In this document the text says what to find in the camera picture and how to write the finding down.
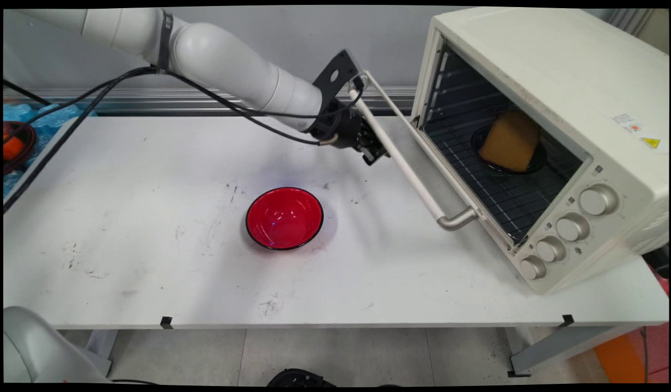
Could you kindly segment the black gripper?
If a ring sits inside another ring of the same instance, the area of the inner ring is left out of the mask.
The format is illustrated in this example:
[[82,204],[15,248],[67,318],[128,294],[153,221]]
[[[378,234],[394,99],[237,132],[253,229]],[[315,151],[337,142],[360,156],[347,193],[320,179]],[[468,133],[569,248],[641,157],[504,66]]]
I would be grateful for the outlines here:
[[355,108],[348,108],[337,114],[315,119],[308,133],[320,141],[338,138],[331,146],[338,149],[353,148],[361,151],[363,161],[368,166],[381,157],[388,157],[388,151],[367,119]]

